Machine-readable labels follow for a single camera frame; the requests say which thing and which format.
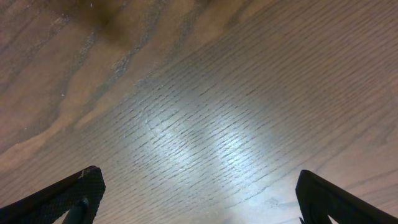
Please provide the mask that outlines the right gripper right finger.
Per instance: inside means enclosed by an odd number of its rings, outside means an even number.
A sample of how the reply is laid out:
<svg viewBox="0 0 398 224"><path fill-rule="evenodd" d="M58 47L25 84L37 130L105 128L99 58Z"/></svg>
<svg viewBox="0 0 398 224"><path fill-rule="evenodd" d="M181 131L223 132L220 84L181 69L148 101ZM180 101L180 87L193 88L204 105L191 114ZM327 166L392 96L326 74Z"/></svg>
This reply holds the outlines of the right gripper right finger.
<svg viewBox="0 0 398 224"><path fill-rule="evenodd" d="M397 218L355 197L309 170L295 188L302 224L397 224Z"/></svg>

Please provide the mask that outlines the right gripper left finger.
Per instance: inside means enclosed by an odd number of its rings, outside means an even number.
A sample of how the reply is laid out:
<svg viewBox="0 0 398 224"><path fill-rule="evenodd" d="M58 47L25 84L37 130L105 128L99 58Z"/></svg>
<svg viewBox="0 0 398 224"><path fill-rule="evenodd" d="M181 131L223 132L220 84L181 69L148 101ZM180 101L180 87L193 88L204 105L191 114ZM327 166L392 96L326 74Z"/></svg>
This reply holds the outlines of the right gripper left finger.
<svg viewBox="0 0 398 224"><path fill-rule="evenodd" d="M101 169L89 166L26 198L1 208L1 223L92 224L106 186Z"/></svg>

